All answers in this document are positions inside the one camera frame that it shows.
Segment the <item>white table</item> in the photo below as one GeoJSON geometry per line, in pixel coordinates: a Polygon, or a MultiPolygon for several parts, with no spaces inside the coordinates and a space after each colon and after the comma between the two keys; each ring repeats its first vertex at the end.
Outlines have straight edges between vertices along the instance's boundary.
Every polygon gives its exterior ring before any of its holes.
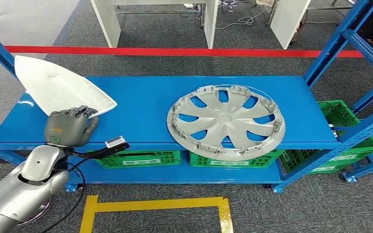
{"type": "Polygon", "coordinates": [[[215,25],[217,21],[218,0],[91,0],[106,42],[110,48],[116,48],[119,42],[121,27],[115,12],[115,6],[122,5],[161,5],[202,3],[204,8],[203,30],[209,49],[214,46],[215,25]]]}
{"type": "MultiPolygon", "coordinates": [[[[355,0],[346,0],[350,4],[354,4],[355,0]]],[[[337,0],[334,0],[332,6],[324,7],[308,7],[311,0],[275,0],[268,23],[271,30],[283,49],[287,49],[291,43],[297,29],[300,25],[305,11],[307,10],[346,10],[351,6],[334,6],[337,0]]]]}

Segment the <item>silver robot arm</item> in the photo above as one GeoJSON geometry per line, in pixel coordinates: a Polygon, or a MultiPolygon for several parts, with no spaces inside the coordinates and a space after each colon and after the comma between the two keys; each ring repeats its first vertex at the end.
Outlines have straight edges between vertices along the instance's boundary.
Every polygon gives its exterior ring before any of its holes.
{"type": "Polygon", "coordinates": [[[8,233],[20,222],[30,219],[66,184],[69,172],[52,173],[55,163],[64,156],[57,147],[39,146],[27,161],[0,181],[0,233],[8,233]]]}
{"type": "Polygon", "coordinates": [[[51,113],[44,130],[47,144],[36,147],[25,162],[0,181],[0,233],[10,232],[36,214],[66,184],[71,169],[88,159],[101,159],[130,147],[119,136],[106,141],[103,149],[73,152],[74,147],[86,144],[94,131],[98,118],[88,119],[94,112],[81,106],[51,113]],[[84,159],[68,170],[65,162],[69,155],[84,159]],[[61,164],[62,169],[54,169],[61,164]]]}

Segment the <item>green crate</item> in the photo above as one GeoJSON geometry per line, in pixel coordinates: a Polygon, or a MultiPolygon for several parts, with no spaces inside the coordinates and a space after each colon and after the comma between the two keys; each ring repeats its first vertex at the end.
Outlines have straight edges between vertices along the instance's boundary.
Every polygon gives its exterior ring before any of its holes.
{"type": "MultiPolygon", "coordinates": [[[[315,153],[314,150],[287,150],[281,155],[281,161],[286,171],[293,170],[296,166],[301,164],[303,161],[307,160],[311,155],[315,153]]],[[[348,154],[348,155],[339,155],[328,162],[324,163],[320,167],[339,167],[344,168],[345,166],[352,164],[365,156],[369,155],[370,153],[361,153],[361,154],[348,154]]]]}
{"type": "Polygon", "coordinates": [[[343,164],[343,165],[333,165],[333,166],[321,166],[318,167],[312,171],[310,171],[308,174],[322,174],[322,173],[334,173],[337,172],[344,167],[348,166],[348,164],[343,164]]]}
{"type": "MultiPolygon", "coordinates": [[[[318,102],[326,120],[334,126],[353,126],[359,123],[354,113],[342,100],[329,100],[318,102]]],[[[313,153],[319,150],[298,150],[297,152],[284,153],[281,156],[282,163],[287,171],[293,170],[296,166],[308,159],[313,153]]],[[[360,142],[351,149],[346,150],[337,157],[326,162],[323,166],[340,166],[354,163],[373,152],[373,136],[360,142]]]]}
{"type": "Polygon", "coordinates": [[[95,161],[107,169],[177,165],[181,163],[181,153],[178,150],[124,150],[103,159],[96,159],[95,161]]]}
{"type": "Polygon", "coordinates": [[[189,165],[199,167],[235,167],[235,168],[266,168],[278,158],[283,150],[273,150],[270,153],[255,159],[245,161],[221,161],[206,158],[189,152],[189,165]]]}

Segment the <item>red line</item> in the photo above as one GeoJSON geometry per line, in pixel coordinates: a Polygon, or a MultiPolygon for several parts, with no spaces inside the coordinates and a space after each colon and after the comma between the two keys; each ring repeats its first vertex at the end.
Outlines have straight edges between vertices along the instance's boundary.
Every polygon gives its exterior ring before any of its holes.
{"type": "MultiPolygon", "coordinates": [[[[319,50],[233,50],[233,49],[160,49],[160,48],[105,48],[62,46],[5,46],[13,53],[104,54],[121,56],[215,56],[215,57],[317,57],[319,50]]],[[[358,51],[346,50],[340,58],[358,58],[358,51]]]]}

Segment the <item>yellow floor tape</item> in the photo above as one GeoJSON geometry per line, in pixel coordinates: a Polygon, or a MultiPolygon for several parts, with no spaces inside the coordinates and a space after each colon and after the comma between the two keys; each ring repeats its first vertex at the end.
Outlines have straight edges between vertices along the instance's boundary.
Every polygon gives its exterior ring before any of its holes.
{"type": "Polygon", "coordinates": [[[220,215],[221,232],[234,233],[232,228],[231,212],[227,198],[190,198],[172,200],[144,200],[125,202],[101,202],[98,203],[98,195],[86,197],[84,215],[82,217],[80,233],[91,233],[94,224],[95,213],[135,211],[135,210],[162,210],[198,207],[218,207],[220,215]]]}

